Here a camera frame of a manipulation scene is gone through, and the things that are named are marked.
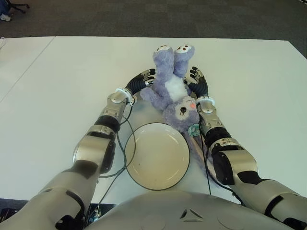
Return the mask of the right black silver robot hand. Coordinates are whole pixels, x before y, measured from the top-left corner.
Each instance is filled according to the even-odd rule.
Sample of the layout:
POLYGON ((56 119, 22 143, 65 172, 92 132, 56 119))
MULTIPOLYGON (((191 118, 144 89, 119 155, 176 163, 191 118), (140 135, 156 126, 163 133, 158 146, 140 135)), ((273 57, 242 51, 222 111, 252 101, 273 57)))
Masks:
POLYGON ((189 72, 190 77, 195 80, 195 83, 187 78, 184 79, 184 83, 197 96, 197 98, 202 96, 208 96, 208 84, 202 71, 197 67, 192 67, 189 72))

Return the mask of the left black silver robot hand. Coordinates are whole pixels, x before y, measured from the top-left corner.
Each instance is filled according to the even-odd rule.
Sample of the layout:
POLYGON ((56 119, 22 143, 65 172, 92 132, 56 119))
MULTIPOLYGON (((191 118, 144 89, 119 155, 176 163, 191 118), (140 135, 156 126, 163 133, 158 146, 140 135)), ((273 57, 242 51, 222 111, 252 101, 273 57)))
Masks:
POLYGON ((131 92, 131 95, 134 95, 142 89, 152 85, 154 80, 155 69, 147 69, 130 80, 125 88, 131 92))

